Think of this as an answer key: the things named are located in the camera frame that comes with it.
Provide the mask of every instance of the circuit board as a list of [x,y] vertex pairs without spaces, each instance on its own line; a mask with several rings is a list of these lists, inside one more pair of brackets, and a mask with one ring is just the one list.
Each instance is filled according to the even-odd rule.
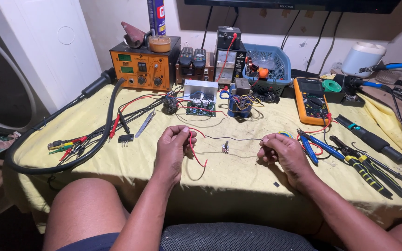
[[215,117],[215,104],[212,102],[203,103],[203,104],[200,104],[200,103],[195,104],[192,101],[188,101],[187,107],[196,107],[196,108],[186,108],[185,114],[187,114],[187,115]]

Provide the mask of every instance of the black remote control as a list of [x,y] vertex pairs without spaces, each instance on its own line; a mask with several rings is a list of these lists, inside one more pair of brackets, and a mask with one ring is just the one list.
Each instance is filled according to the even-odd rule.
[[184,47],[181,50],[181,54],[179,55],[179,65],[190,67],[192,64],[193,58],[193,48],[192,47]]
[[193,67],[204,68],[205,67],[205,49],[195,49],[195,54],[192,59]]

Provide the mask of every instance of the person's left hand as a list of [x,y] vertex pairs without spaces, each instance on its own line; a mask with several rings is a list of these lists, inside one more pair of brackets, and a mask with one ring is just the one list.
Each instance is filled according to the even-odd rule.
[[[192,131],[192,145],[197,142],[197,133]],[[158,140],[156,163],[153,176],[171,181],[176,185],[181,180],[182,160],[186,152],[190,152],[188,142],[190,132],[186,125],[167,127]]]

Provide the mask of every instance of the digital multimeter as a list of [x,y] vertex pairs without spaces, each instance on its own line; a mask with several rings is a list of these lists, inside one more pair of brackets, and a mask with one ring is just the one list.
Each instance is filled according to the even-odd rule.
[[330,111],[322,82],[318,79],[296,78],[294,79],[294,91],[300,121],[326,126],[328,124],[327,114]]

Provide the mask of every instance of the wall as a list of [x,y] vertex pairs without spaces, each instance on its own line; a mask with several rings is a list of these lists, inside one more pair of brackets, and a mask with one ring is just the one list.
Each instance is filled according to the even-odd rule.
[[[122,41],[125,31],[121,21],[149,30],[146,0],[80,0],[92,42],[102,69],[112,66],[109,49]],[[245,43],[281,46],[297,11],[287,17],[282,10],[268,9],[266,17],[260,9],[240,8],[236,27],[243,32]],[[182,46],[201,47],[209,6],[185,5],[184,0],[166,0],[167,34],[181,36]],[[305,70],[318,40],[327,12],[314,12],[312,18],[301,11],[285,46],[292,68]],[[310,72],[318,72],[332,43],[335,24],[340,13],[331,13],[323,37],[311,61]],[[207,51],[215,50],[218,26],[230,26],[235,19],[233,8],[217,7],[212,11],[205,41]],[[323,73],[340,68],[350,48],[357,41],[377,43],[388,48],[385,61],[402,60],[402,2],[390,15],[345,13],[338,27],[335,45]]]

